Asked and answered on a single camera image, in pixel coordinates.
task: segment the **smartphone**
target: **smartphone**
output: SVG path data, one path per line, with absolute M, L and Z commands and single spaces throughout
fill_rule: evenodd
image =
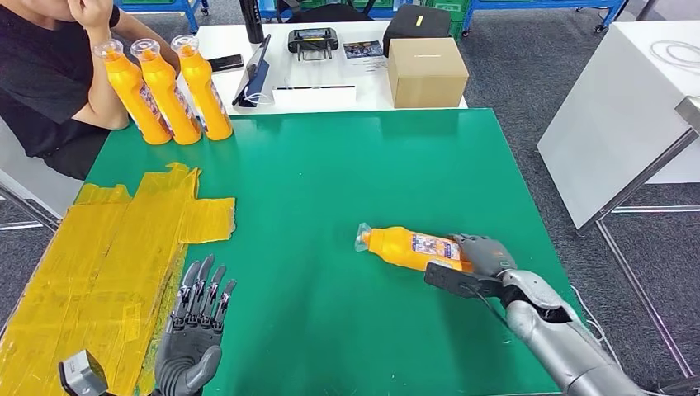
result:
M 211 65 L 211 71 L 214 73 L 243 67 L 241 54 L 222 56 L 221 58 L 208 59 L 208 61 Z

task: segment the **orange plastic bottle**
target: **orange plastic bottle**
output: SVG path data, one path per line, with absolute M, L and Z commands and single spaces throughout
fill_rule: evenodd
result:
M 206 136 L 212 140 L 228 138 L 234 130 L 224 103 L 211 82 L 211 65 L 199 53 L 199 40 L 193 35 L 179 35 L 170 46 L 180 57 L 182 76 L 190 88 Z
M 403 227 L 373 229 L 362 223 L 357 230 L 355 250 L 369 250 L 385 262 L 425 271 L 434 261 L 458 271 L 473 272 L 471 263 L 462 261 L 459 245 L 447 238 L 414 233 Z
M 155 105 L 151 91 L 144 84 L 141 70 L 124 56 L 124 46 L 117 40 L 108 40 L 95 45 L 93 50 L 102 58 L 110 84 L 141 130 L 146 143 L 169 142 L 172 133 L 168 124 Z
M 175 83 L 175 69 L 163 59 L 156 40 L 141 39 L 131 45 L 131 53 L 141 63 L 144 80 L 179 144 L 201 139 L 201 123 Z

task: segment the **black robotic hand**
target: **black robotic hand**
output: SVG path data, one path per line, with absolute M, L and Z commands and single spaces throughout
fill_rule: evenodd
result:
M 203 263 L 193 262 L 182 279 L 175 308 L 158 346 L 155 361 L 158 389 L 154 395 L 201 394 L 202 387 L 219 367 L 224 316 L 236 281 L 229 280 L 217 299 L 226 269 L 219 266 L 207 287 L 206 277 L 213 263 L 213 255 Z

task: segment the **printed photo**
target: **printed photo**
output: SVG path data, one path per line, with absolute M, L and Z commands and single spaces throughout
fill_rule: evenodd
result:
M 381 52 L 379 41 L 362 41 L 359 43 L 343 44 L 345 57 L 348 59 L 371 58 L 374 56 L 384 56 Z

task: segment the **bottle lying on table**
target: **bottle lying on table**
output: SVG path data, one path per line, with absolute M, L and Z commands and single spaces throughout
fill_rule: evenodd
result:
M 373 229 L 362 223 L 357 230 L 355 250 L 369 250 L 385 262 L 418 271 L 425 271 L 428 262 L 438 262 L 453 270 L 472 272 L 471 263 L 462 258 L 455 241 L 415 233 L 403 227 Z

